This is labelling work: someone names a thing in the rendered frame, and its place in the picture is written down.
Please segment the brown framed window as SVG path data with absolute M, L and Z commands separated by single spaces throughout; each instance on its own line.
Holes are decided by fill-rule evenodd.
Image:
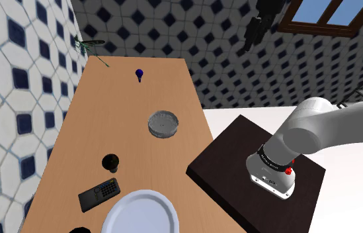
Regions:
M 363 26 L 363 0 L 291 0 L 279 32 L 352 38 Z

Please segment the black cup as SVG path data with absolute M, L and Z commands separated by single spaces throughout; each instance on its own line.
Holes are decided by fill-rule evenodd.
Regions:
M 116 154 L 107 154 L 102 159 L 102 166 L 111 173 L 116 173 L 118 170 L 119 158 Z

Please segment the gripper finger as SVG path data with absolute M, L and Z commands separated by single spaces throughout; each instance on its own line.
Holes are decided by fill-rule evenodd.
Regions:
M 260 44 L 263 37 L 265 36 L 266 32 L 271 28 L 274 20 L 276 18 L 276 15 L 264 15 L 261 18 L 261 25 L 258 35 L 258 43 Z
M 257 45 L 261 42 L 262 30 L 262 19 L 260 17 L 253 17 L 245 31 L 245 45 L 243 46 L 244 51 L 248 52 L 252 45 Z

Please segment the grey round glass dish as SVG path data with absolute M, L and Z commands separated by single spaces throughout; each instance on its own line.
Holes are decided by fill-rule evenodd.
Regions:
M 149 132 L 156 138 L 170 138 L 178 129 L 179 120 L 170 111 L 156 111 L 147 122 Z

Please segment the wooden table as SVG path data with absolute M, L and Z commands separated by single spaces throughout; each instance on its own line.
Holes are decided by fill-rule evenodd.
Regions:
M 244 233 L 186 174 L 213 140 L 192 78 L 182 59 L 89 58 L 21 233 L 69 233 L 84 226 L 101 233 L 116 203 L 111 198 L 82 212 L 78 194 L 115 177 L 120 195 L 158 191 L 177 212 L 180 233 Z M 135 74 L 143 71 L 141 82 Z M 156 138 L 148 119 L 170 111 L 179 120 L 170 138 Z M 118 170 L 102 166 L 107 154 Z

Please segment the white plate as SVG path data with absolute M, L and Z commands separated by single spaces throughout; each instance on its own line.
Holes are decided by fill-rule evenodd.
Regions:
M 179 219 L 166 196 L 142 189 L 125 195 L 111 208 L 101 233 L 180 233 Z

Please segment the green dragonfly figure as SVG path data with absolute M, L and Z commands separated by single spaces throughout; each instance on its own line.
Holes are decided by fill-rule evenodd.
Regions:
M 90 52 L 92 55 L 94 55 L 96 58 L 98 58 L 106 67 L 110 67 L 104 60 L 102 60 L 98 54 L 91 50 L 91 47 L 95 47 L 97 45 L 102 45 L 105 43 L 104 40 L 80 40 L 77 35 L 73 37 L 74 39 L 74 45 L 76 48 L 83 50 L 84 53 Z

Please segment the black remote control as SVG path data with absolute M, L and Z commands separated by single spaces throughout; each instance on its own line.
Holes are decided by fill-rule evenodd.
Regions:
M 116 178 L 109 179 L 93 188 L 78 194 L 79 204 L 82 212 L 87 212 L 101 203 L 117 196 L 120 187 Z

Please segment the dark robot stand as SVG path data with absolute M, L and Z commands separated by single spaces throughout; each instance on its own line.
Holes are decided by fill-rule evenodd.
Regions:
M 280 199 L 252 182 L 245 165 L 270 137 L 239 115 L 194 159 L 186 174 L 246 233 L 309 233 L 325 168 L 299 155 L 293 166 L 294 192 Z

